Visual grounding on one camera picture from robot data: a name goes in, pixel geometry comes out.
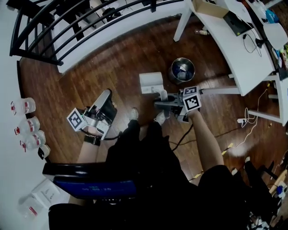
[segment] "black metal railing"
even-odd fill
[[[92,33],[90,33],[87,36],[83,36],[83,32],[88,30],[91,27],[95,27],[95,25],[99,22],[103,22],[104,19],[107,19],[116,13],[119,13],[123,11],[124,9],[130,8],[133,5],[147,2],[147,0],[136,0],[132,3],[128,3],[124,6],[121,6],[117,9],[112,9],[108,13],[105,13],[103,16],[98,17],[98,19],[86,23],[87,26],[81,28],[78,26],[78,23],[82,20],[87,19],[88,16],[95,13],[97,10],[102,9],[105,6],[110,5],[111,3],[117,1],[117,0],[108,0],[102,3],[101,5],[89,9],[88,12],[85,12],[84,14],[80,15],[78,18],[76,18],[75,13],[79,9],[82,4],[86,4],[89,0],[74,0],[74,4],[72,5],[69,0],[52,0],[50,3],[44,5],[44,6],[38,6],[38,3],[43,3],[47,0],[39,0],[36,2],[31,2],[30,0],[9,0],[7,5],[17,8],[19,10],[18,16],[15,22],[12,39],[11,39],[11,47],[10,47],[10,56],[17,55],[21,57],[27,57],[36,59],[39,61],[55,64],[55,65],[62,65],[63,59],[70,54],[74,49],[79,47],[81,44],[86,42],[88,39],[90,39],[92,36],[96,35],[97,33],[101,32],[102,30],[106,29],[107,27],[125,19],[132,15],[135,15],[137,13],[143,12],[145,10],[151,10],[151,12],[155,12],[156,8],[160,5],[165,5],[169,3],[174,3],[178,1],[183,0],[167,0],[164,2],[157,3],[156,0],[150,0],[150,4],[146,7],[143,7],[139,10],[132,11],[129,14],[122,15],[120,17],[117,17],[113,19],[112,21],[105,23],[102,25],[99,29],[95,29]],[[59,9],[59,7],[62,7],[61,9],[66,9],[66,11],[61,11],[59,18],[55,19],[53,14],[51,12],[56,11]],[[28,16],[27,19],[27,26],[24,28],[24,30],[19,34],[19,28],[21,24],[21,20],[23,18],[23,15]],[[68,26],[64,28],[59,34],[57,34],[54,38],[52,38],[51,30],[54,29],[54,27],[62,20],[65,20],[68,22]],[[42,31],[41,33],[38,33],[38,25],[42,24]],[[58,46],[58,48],[54,49],[55,42],[62,37],[68,30],[73,28],[74,35],[72,35],[70,38],[65,40],[63,44]],[[29,35],[31,32],[34,31],[34,40],[32,41],[31,45],[29,46]],[[62,54],[59,58],[57,58],[57,54],[66,47],[72,40],[79,39],[78,42],[73,45],[66,53]],[[21,49],[20,47],[22,44],[25,43],[25,49]]]

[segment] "power strip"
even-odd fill
[[[247,121],[248,121],[248,119],[246,119],[246,118],[239,118],[239,119],[237,119],[237,122],[238,122],[239,124],[242,124],[242,126],[243,126]]]

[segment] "white sneaker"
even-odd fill
[[[138,120],[139,113],[136,108],[132,108],[129,114],[129,119],[130,120]]]
[[[245,163],[248,162],[248,161],[250,161],[250,156],[246,157]]]
[[[238,172],[238,170],[237,170],[237,168],[234,168],[233,170],[232,170],[232,176],[234,176],[236,173]]]
[[[156,118],[154,118],[154,121],[158,122],[159,125],[163,125],[164,121],[166,120],[164,112],[159,113]]]

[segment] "red cap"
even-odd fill
[[[14,115],[16,114],[15,105],[11,102],[11,111],[14,111]]]
[[[15,128],[15,129],[14,129],[14,132],[15,132],[16,135],[18,135],[18,134],[20,133],[19,127]]]
[[[24,152],[26,152],[26,145],[24,142],[22,142],[23,144],[21,144],[22,141],[20,141],[20,145],[22,146],[22,148],[24,149]]]

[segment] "person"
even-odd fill
[[[245,200],[224,165],[215,137],[199,111],[188,113],[188,117],[204,171],[198,186],[187,180],[169,146],[169,137],[162,135],[164,113],[157,115],[140,141],[138,111],[133,108],[128,128],[108,150],[106,164],[145,175],[149,190],[133,201],[114,206],[71,197],[69,204],[50,208],[50,229],[246,229],[249,215]],[[88,132],[97,134],[92,127]],[[95,162],[98,148],[84,142],[77,163]]]

